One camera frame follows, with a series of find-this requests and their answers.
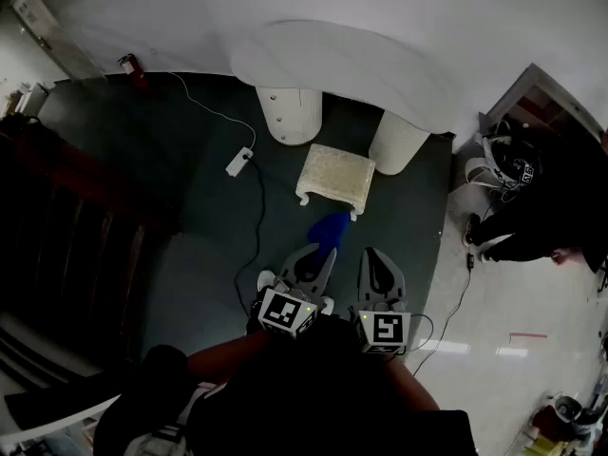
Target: blue object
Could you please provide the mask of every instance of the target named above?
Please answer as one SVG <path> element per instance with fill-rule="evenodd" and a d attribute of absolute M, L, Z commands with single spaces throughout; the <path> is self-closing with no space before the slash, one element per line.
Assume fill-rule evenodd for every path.
<path fill-rule="evenodd" d="M 342 235 L 346 231 L 346 227 L 351 222 L 350 213 L 331 213 L 322 220 L 318 221 L 308 232 L 308 241 L 310 243 L 318 243 L 314 265 L 322 262 L 327 254 L 336 248 L 340 250 L 340 242 Z"/>

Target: black shoe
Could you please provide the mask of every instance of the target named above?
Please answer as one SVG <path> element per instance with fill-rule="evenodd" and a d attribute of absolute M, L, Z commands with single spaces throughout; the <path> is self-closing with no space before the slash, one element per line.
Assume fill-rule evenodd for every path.
<path fill-rule="evenodd" d="M 473 228 L 479 226 L 482 223 L 482 219 L 479 218 L 479 215 L 473 213 L 470 217 L 468 217 L 468 221 L 466 222 L 465 234 L 463 235 L 463 244 L 466 248 L 471 246 L 473 240 L 471 240 L 471 231 Z"/>

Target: stool leg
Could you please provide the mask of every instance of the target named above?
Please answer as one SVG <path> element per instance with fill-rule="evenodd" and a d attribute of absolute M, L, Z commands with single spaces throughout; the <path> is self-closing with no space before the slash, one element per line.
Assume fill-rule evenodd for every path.
<path fill-rule="evenodd" d="M 385 111 L 368 155 L 376 162 L 378 172 L 394 176 L 406 168 L 429 135 L 393 113 Z"/>
<path fill-rule="evenodd" d="M 323 92 L 257 87 L 268 130 L 284 145 L 310 142 L 321 129 Z"/>

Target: curved tabletop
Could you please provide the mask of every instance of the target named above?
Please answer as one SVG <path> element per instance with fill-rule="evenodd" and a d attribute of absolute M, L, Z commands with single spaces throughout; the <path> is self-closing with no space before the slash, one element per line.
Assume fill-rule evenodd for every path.
<path fill-rule="evenodd" d="M 453 126 L 455 93 L 427 56 L 361 28 L 316 21 L 259 28 L 232 55 L 252 86 L 317 89 L 376 105 L 430 133 Z"/>

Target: dark green floor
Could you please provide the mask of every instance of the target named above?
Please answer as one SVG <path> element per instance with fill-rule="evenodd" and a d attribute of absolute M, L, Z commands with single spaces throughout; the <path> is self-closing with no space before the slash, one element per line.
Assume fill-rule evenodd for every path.
<path fill-rule="evenodd" d="M 249 305 L 258 271 L 278 270 L 291 251 L 307 243 L 315 222 L 343 206 L 316 195 L 308 206 L 299 205 L 295 184 L 309 147 L 285 147 L 272 139 L 253 88 L 231 77 L 183 76 L 193 98 L 257 131 L 254 159 L 263 171 L 267 204 L 260 256 L 240 278 Z M 59 84 L 40 119 L 181 208 L 184 235 L 164 253 L 143 307 L 142 351 L 167 343 L 194 352 L 244 332 L 232 279 L 255 251 L 260 191 L 251 164 L 236 178 L 225 167 L 252 137 L 246 127 L 188 102 L 173 76 L 152 75 L 151 89 L 139 94 L 123 77 L 87 87 Z M 323 106 L 315 142 L 367 155 L 381 110 L 331 96 Z M 444 224 L 450 154 L 451 142 L 431 136 L 404 172 L 374 176 L 366 211 L 347 230 L 326 291 L 338 313 L 344 315 L 356 299 L 359 258 L 367 246 L 403 270 L 408 310 L 424 309 Z"/>

